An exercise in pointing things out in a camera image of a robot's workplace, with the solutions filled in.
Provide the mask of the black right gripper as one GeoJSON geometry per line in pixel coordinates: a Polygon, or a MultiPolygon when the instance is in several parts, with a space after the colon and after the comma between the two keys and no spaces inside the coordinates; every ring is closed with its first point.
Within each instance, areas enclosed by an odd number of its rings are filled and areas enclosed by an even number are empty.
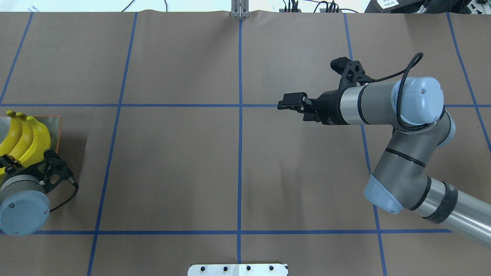
{"type": "Polygon", "coordinates": [[[292,110],[303,113],[303,121],[320,122],[323,125],[347,125],[341,114],[343,92],[326,91],[317,99],[309,99],[305,92],[284,94],[278,102],[278,110],[292,110]]]}

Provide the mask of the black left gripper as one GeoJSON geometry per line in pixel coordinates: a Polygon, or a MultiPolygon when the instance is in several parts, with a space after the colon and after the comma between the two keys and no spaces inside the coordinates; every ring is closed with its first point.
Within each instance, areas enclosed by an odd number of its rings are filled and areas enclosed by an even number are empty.
{"type": "Polygon", "coordinates": [[[37,182],[44,181],[47,179],[46,171],[44,168],[46,166],[46,160],[38,161],[27,167],[24,167],[17,159],[10,155],[2,155],[0,157],[1,168],[5,169],[5,174],[2,177],[1,184],[6,183],[8,180],[13,180],[15,176],[28,175],[33,176],[37,179],[37,182]]]}

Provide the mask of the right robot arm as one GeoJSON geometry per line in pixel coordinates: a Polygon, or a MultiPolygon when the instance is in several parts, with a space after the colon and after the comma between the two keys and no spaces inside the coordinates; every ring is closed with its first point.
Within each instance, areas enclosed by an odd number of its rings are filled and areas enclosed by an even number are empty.
{"type": "Polygon", "coordinates": [[[433,77],[350,85],[316,99],[304,92],[286,93],[277,108],[324,125],[391,126],[391,140],[370,174],[364,197],[388,213],[407,209],[490,247],[490,205],[424,174],[435,149],[456,133],[454,120],[444,110],[441,85],[433,77]]]}

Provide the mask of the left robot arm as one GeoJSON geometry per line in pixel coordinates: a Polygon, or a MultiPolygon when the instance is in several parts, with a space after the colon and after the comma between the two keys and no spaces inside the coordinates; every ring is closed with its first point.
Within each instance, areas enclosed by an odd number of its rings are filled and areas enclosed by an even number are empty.
{"type": "Polygon", "coordinates": [[[23,167],[9,155],[1,156],[1,232],[25,236],[39,230],[49,218],[49,199],[42,185],[44,175],[34,164],[23,167]]]}

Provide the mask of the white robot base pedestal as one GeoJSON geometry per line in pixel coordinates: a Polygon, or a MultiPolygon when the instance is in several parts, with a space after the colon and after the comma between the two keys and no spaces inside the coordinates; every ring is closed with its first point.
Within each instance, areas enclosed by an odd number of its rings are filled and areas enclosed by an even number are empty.
{"type": "Polygon", "coordinates": [[[287,264],[196,264],[189,267],[188,276],[289,276],[287,264]]]}

